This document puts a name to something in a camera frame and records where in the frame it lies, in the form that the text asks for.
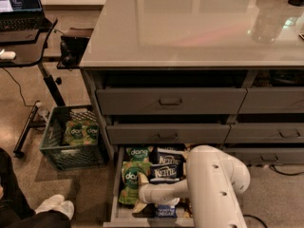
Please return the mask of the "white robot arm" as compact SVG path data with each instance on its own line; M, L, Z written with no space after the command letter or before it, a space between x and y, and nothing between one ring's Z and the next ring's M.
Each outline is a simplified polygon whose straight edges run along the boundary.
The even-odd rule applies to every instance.
M151 184L139 175L140 204L169 204L190 199L194 228L247 228L237 195L250 185L250 173L239 159L209 145L194 147L186 159L186 178L173 184Z

